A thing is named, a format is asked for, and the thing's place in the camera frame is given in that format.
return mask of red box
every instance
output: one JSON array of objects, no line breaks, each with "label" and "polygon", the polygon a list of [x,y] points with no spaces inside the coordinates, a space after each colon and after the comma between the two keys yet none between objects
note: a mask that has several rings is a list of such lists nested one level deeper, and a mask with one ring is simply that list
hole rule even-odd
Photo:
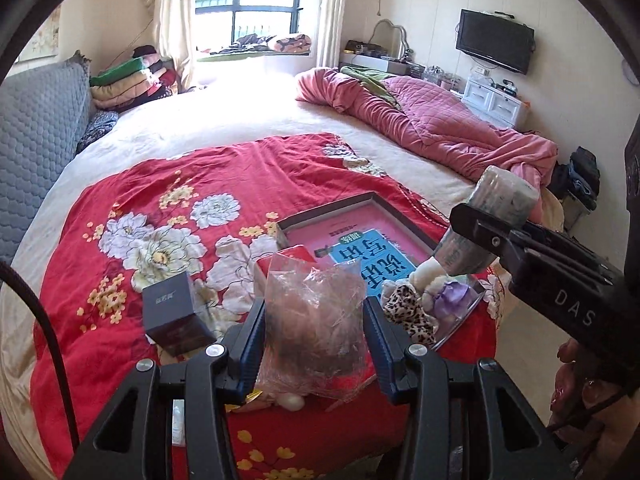
[{"label": "red box", "polygon": [[[316,260],[313,258],[311,253],[304,245],[296,245],[293,247],[288,247],[281,251],[278,251],[278,254],[282,254],[283,256],[288,256],[289,258],[295,258],[297,260],[304,260],[306,262],[310,262],[312,264],[316,263]],[[257,297],[263,298],[264,292],[267,288],[267,275],[269,273],[269,267],[271,265],[271,257],[273,254],[269,256],[264,256],[256,261],[255,269],[254,269],[254,294]]]}]

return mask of white curtain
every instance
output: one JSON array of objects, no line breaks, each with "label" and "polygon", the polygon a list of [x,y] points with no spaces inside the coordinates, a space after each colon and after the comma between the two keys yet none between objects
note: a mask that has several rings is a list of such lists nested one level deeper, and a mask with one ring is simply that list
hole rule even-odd
[{"label": "white curtain", "polygon": [[317,40],[317,66],[338,66],[346,0],[322,0]]},{"label": "white curtain", "polygon": [[196,53],[193,28],[195,0],[156,0],[154,9],[155,39],[162,57],[175,63],[182,87],[193,85]]}]

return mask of sofa cushion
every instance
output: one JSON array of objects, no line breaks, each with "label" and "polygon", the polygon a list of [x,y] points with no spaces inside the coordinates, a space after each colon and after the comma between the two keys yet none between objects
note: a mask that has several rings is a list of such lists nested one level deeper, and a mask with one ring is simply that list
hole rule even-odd
[{"label": "sofa cushion", "polygon": [[0,258],[10,263],[47,192],[74,158],[90,113],[89,61],[8,77],[0,86]]}]

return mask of folded green towel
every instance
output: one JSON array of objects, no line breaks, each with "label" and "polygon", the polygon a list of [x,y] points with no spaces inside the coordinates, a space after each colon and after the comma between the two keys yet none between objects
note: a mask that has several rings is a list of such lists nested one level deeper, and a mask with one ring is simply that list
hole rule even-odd
[{"label": "folded green towel", "polygon": [[107,86],[124,79],[131,74],[135,74],[140,70],[144,70],[146,67],[145,59],[143,57],[135,57],[125,61],[123,64],[115,66],[102,72],[96,77],[89,79],[89,85],[91,86]]}]

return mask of red floral bedspread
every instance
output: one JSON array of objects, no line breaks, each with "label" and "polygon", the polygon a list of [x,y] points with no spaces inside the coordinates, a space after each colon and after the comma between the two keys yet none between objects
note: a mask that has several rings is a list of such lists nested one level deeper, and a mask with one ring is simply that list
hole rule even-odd
[{"label": "red floral bedspread", "polygon": [[[251,305],[252,261],[275,250],[274,221],[372,190],[431,237],[444,234],[444,220],[422,197],[327,133],[148,160],[87,188],[68,215],[41,293],[64,355],[81,437],[137,361],[164,362],[142,327],[144,286],[188,270],[220,335]],[[61,477],[71,446],[38,328],[34,341],[31,403]],[[494,355],[495,323],[486,304],[440,353],[464,362]],[[402,440],[407,411],[389,405],[377,384],[325,412],[332,403],[308,397],[297,413],[229,414],[241,477],[313,478]],[[184,450],[174,455],[184,462]]]}]

